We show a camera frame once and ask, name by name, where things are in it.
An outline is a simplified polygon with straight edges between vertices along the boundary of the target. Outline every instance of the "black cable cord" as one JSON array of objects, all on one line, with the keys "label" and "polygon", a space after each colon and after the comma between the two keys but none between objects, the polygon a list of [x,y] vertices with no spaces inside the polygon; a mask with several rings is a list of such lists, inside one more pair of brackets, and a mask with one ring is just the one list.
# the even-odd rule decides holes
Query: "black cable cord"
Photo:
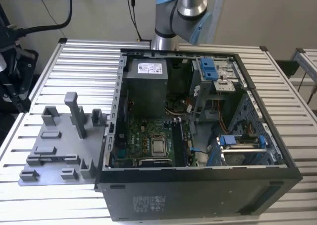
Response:
[{"label": "black cable cord", "polygon": [[72,13],[73,13],[73,1],[69,0],[69,13],[68,13],[68,17],[66,19],[65,22],[63,22],[62,24],[58,24],[58,25],[47,25],[47,26],[37,26],[37,27],[31,27],[31,28],[25,28],[25,29],[18,29],[18,36],[19,37],[24,37],[27,34],[30,33],[37,33],[37,32],[42,32],[42,31],[49,31],[49,30],[56,30],[56,29],[61,29],[66,27],[72,17]]},{"label": "black cable cord", "polygon": [[313,93],[311,93],[311,95],[309,96],[309,99],[308,99],[308,101],[307,101],[307,105],[309,105],[309,103],[311,102],[311,100],[312,100],[312,98],[313,98]]},{"label": "black cable cord", "polygon": [[303,83],[303,81],[304,81],[304,79],[305,79],[305,76],[306,76],[306,72],[305,72],[305,74],[304,74],[304,76],[303,76],[303,78],[302,78],[301,83],[299,84],[299,87],[298,87],[297,92],[299,92],[299,90],[301,89],[301,86],[302,86],[302,83]]},{"label": "black cable cord", "polygon": [[210,136],[208,138],[207,146],[209,146],[211,144],[211,141],[213,139],[217,138],[217,135],[215,134],[215,129],[217,127],[219,127],[219,126],[220,126],[220,122],[219,121],[212,124],[212,126],[211,126],[211,134],[210,134]]},{"label": "black cable cord", "polygon": [[[50,13],[48,7],[46,6],[46,4],[45,4],[45,2],[44,2],[44,0],[41,0],[41,2],[43,3],[43,5],[44,5],[46,11],[48,12],[49,16],[51,17],[51,19],[54,21],[54,23],[55,23],[56,25],[58,25],[58,23],[55,21],[55,19],[54,19],[53,16],[51,15],[51,13]],[[64,36],[64,38],[66,38],[65,34],[63,33],[63,31],[62,31],[61,29],[60,29],[60,32],[62,33],[62,35]]]},{"label": "black cable cord", "polygon": [[137,26],[137,21],[135,20],[135,11],[134,11],[134,7],[135,7],[135,0],[131,0],[131,6],[132,6],[132,11],[133,11],[133,19],[134,19],[134,23],[135,23],[135,26]]},{"label": "black cable cord", "polygon": [[203,151],[193,151],[193,152],[201,152],[201,153],[204,153],[204,154],[209,154],[209,152],[203,152]]},{"label": "black cable cord", "polygon": [[128,7],[129,7],[129,12],[130,12],[131,21],[132,21],[132,23],[133,23],[133,25],[134,25],[134,27],[135,27],[135,30],[137,31],[137,34],[138,34],[139,39],[142,40],[141,35],[140,35],[140,33],[139,33],[139,30],[138,30],[138,28],[137,28],[137,25],[136,25],[135,22],[133,21],[132,12],[131,12],[131,7],[130,7],[130,1],[129,1],[129,0],[127,0],[127,1],[128,1]]}]

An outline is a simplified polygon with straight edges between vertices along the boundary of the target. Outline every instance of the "aluminum table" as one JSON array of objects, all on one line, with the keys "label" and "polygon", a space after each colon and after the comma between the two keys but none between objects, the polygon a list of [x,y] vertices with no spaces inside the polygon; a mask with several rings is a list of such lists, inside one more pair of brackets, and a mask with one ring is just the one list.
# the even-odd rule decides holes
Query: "aluminum table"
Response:
[{"label": "aluminum table", "polygon": [[297,48],[292,60],[297,61],[315,84],[317,83],[317,50]]},{"label": "aluminum table", "polygon": [[[120,48],[148,49],[148,43],[68,40],[59,43],[30,95],[30,113],[21,113],[0,148],[0,222],[46,225],[112,222],[102,193],[93,185],[19,187],[25,159],[43,123],[45,106],[63,104],[67,91],[76,91],[84,111],[110,112]],[[259,47],[180,45],[181,51],[239,54],[265,103],[303,180],[259,217],[142,221],[144,224],[317,224],[317,119],[269,52]]]}]

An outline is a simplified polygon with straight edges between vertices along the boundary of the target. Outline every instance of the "power supply label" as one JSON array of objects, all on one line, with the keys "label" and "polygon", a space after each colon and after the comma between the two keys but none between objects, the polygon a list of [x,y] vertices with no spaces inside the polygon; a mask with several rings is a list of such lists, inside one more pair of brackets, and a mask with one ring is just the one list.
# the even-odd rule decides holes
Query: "power supply label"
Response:
[{"label": "power supply label", "polygon": [[163,212],[166,196],[133,196],[133,210],[136,213]]},{"label": "power supply label", "polygon": [[139,74],[163,74],[161,63],[139,63]]}]

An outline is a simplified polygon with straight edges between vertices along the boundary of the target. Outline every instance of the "metal frame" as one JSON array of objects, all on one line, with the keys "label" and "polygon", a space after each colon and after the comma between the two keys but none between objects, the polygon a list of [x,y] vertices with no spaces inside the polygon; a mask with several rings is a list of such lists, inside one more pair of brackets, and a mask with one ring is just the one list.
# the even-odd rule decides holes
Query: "metal frame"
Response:
[{"label": "metal frame", "polygon": [[[59,45],[31,93],[30,114],[20,114],[0,147],[0,221],[40,225],[112,224],[106,203],[93,185],[19,187],[20,164],[25,163],[39,133],[41,109],[58,104],[58,95],[78,90],[84,109],[104,104],[110,90],[102,77],[116,64],[120,48],[148,49],[148,43],[68,40]],[[260,216],[147,221],[147,224],[274,224],[317,223],[317,124],[289,80],[259,47],[181,44],[182,51],[239,54],[303,180]]]},{"label": "metal frame", "polygon": [[[279,135],[272,119],[270,118],[264,102],[259,97],[258,92],[252,78],[246,70],[243,62],[241,61],[238,54],[232,53],[214,53],[214,52],[173,52],[173,51],[154,51],[154,50],[131,50],[121,49],[123,56],[131,56],[137,58],[153,57],[158,58],[178,58],[185,57],[189,59],[196,59],[201,57],[232,57],[237,62],[238,68],[241,71],[247,85],[250,94],[252,94],[253,101],[257,104],[261,110],[263,120],[268,127],[268,133],[271,133],[271,139],[276,141],[279,148],[277,151],[281,151],[287,168],[276,165],[270,169],[267,166],[248,166],[234,169],[233,167],[187,167],[187,168],[129,168],[129,169],[116,169],[108,168],[111,151],[105,150],[105,160],[103,171],[99,181],[100,188],[102,189],[107,206],[111,207],[110,214],[114,221],[125,221],[131,219],[148,220],[153,218],[169,219],[175,218],[177,214],[183,218],[194,218],[195,216],[203,217],[214,217],[222,213],[222,215],[259,215],[267,208],[269,208],[279,197],[288,192],[288,190],[297,184],[302,176],[299,170],[289,154],[281,136]],[[201,97],[204,99],[207,96],[207,90],[203,91],[204,88],[208,88],[210,82],[205,82],[201,85],[198,93],[197,104]],[[169,191],[174,191],[177,186],[178,191],[186,192],[189,187],[195,188],[198,184],[204,181],[204,186],[208,185],[211,191],[217,191],[215,194],[201,193],[200,189],[197,188],[195,194],[189,194],[186,199],[182,201],[178,198],[177,203],[173,199],[173,194]],[[247,188],[246,191],[241,190],[241,184]],[[120,190],[115,190],[113,187],[120,186]],[[232,193],[228,193],[228,187],[232,187]],[[254,198],[239,197],[244,193],[254,194]],[[165,207],[174,207],[175,214],[168,210],[160,211],[159,213],[134,213],[138,211],[135,201],[133,202],[134,207],[131,204],[132,198],[141,197],[146,198],[150,194],[157,194],[166,197]],[[231,199],[230,207],[223,205],[222,208],[218,200],[228,201]],[[192,208],[183,206],[182,209],[179,206],[185,201],[200,201],[200,211],[192,212]]]},{"label": "metal frame", "polygon": [[317,83],[317,50],[296,49],[292,60],[297,61],[310,78]]}]

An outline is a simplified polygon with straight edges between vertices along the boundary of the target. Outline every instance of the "gray metal plate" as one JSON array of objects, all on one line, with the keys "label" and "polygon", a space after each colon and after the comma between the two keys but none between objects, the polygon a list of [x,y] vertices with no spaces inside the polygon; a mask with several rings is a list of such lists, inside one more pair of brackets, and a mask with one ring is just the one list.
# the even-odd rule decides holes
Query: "gray metal plate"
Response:
[{"label": "gray metal plate", "polygon": [[[87,184],[95,183],[96,172],[91,178],[85,178],[85,175],[81,172],[80,165],[82,160],[84,164],[89,166],[91,160],[93,161],[92,170],[96,171],[99,164],[100,153],[104,143],[105,126],[93,126],[91,120],[91,114],[86,113],[87,123],[85,129],[87,137],[80,139],[76,130],[76,127],[70,120],[70,113],[62,113],[58,117],[54,117],[56,126],[42,125],[39,136],[37,137],[34,147],[31,150],[28,158],[40,158],[41,165],[29,165],[26,164],[24,170],[35,170],[39,176],[36,181],[23,181],[19,180],[19,185],[58,185],[58,184]],[[61,137],[57,139],[42,139],[40,136],[43,132],[60,132]],[[37,151],[43,148],[54,147],[56,152],[49,155],[39,155]],[[76,156],[79,157],[79,162],[74,164],[68,164],[61,158]],[[66,179],[61,177],[62,169],[75,169],[78,176],[77,179]]]}]

